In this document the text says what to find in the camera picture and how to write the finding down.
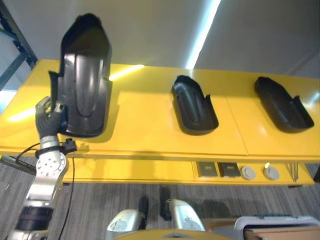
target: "black cable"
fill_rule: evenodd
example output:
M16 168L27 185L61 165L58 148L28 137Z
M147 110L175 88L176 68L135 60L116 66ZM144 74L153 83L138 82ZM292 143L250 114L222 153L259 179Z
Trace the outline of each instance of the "black cable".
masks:
M72 166L73 166L73 171L72 171L72 185L71 185L71 193L70 193L70 198L69 198L69 204L68 204L68 209L67 209L67 211L66 211L64 223L63 223L63 226L62 226L62 229L61 229L61 232L60 232L60 235L59 235L58 240L61 240L61 236L62 236L62 234L63 234L63 232L64 232L64 229L65 229L65 226L66 226L66 223L67 223L67 220L68 220L70 208L71 208L72 196L73 196L73 194L74 194L75 172L76 172L76 170L75 170L75 152L73 152L73 155L72 155Z
M36 143L36 144L33 144L31 145L30 147L26 148L25 150L23 150L22 152L19 153L18 156L15 157L15 159L19 160L19 158L25 154L26 152L30 151L33 147L37 146L37 145L40 145L40 142Z

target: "yellow tabletop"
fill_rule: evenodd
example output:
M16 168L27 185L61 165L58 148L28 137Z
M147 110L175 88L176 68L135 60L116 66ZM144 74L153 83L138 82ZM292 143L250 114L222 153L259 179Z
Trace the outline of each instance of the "yellow tabletop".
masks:
M129 67L112 64L111 75ZM17 154L39 141L32 112L39 100L50 95L48 71L58 69L57 60L38 61L0 115L0 153ZM205 95L211 94L219 121L219 127L213 132L191 136L180 130L171 94L178 75L191 76ZM258 76L260 74L246 72L146 66L118 77L113 81L106 131L96 138L76 139L75 155L101 159L131 159L132 156L147 156L150 160L218 159L219 162L318 161L319 101L308 109L315 122L313 128L302 133L280 132L254 95L253 81ZM269 76L281 84L286 83L288 92L299 93L305 103L319 91L315 79ZM296 92L291 91L292 88L297 88Z

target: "round cap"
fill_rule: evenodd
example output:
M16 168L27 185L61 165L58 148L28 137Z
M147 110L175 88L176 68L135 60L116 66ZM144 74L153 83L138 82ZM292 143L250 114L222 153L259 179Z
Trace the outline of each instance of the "round cap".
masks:
M255 170L250 166L243 166L241 168L241 176L247 180L253 180L256 177Z
M279 172L273 166L269 166L265 168L263 172L264 172L264 175L270 180L277 180L279 178Z

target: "yellow table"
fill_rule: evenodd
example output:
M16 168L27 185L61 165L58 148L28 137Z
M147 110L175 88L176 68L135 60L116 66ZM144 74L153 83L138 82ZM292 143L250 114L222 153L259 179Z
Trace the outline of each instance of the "yellow table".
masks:
M129 67L112 64L111 75ZM48 71L58 69L57 60L38 61L0 115L1 154L17 155L39 141L32 113L36 103L50 95ZM191 76L205 95L211 94L219 121L219 127L212 133L191 136L180 130L170 93L178 75ZM254 92L253 84L258 76L261 74L146 66L118 77L113 81L106 131L96 138L76 139L77 180L231 183L235 181L198 179L192 162L255 163L258 171L266 162L281 166L299 162L301 184L311 183L310 177L304 175L303 163L320 160L319 101L307 109L315 122L313 128L301 133L281 132ZM300 94L303 103L308 104L314 94L320 92L317 79L268 76L282 84L292 96ZM142 174L132 170L134 168L149 171ZM290 178L282 179L279 183L289 184L290 181ZM237 182L249 183L240 179ZM268 181L257 180L250 184L268 184Z

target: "black plastic tray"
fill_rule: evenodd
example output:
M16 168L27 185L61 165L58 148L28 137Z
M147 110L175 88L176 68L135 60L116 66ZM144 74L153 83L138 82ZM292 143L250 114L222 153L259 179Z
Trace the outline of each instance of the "black plastic tray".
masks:
M254 89L278 129L287 133L297 133L315 125L300 97L292 98L279 83L260 76L254 84Z
M60 133L90 138L105 129L112 84L111 44L93 14L79 16L61 41L59 73L49 72L51 109L65 105Z
M180 75L172 86L173 106L181 130L190 135L204 135L219 126L210 95L204 97L199 84Z

